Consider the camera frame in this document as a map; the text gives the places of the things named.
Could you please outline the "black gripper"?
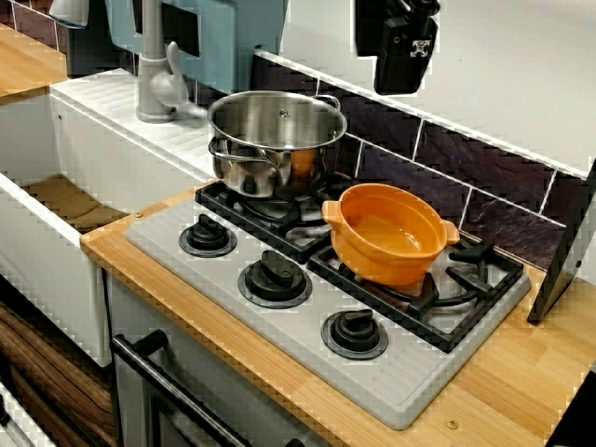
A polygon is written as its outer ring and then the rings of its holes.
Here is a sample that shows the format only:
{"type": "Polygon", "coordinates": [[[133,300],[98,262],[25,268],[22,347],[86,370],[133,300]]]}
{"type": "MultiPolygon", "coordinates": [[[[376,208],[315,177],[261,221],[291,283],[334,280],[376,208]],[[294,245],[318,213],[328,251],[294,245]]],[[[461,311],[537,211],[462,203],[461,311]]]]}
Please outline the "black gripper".
{"type": "Polygon", "coordinates": [[[438,1],[357,1],[359,57],[378,56],[377,93],[415,93],[429,65],[438,25],[438,1]]]}

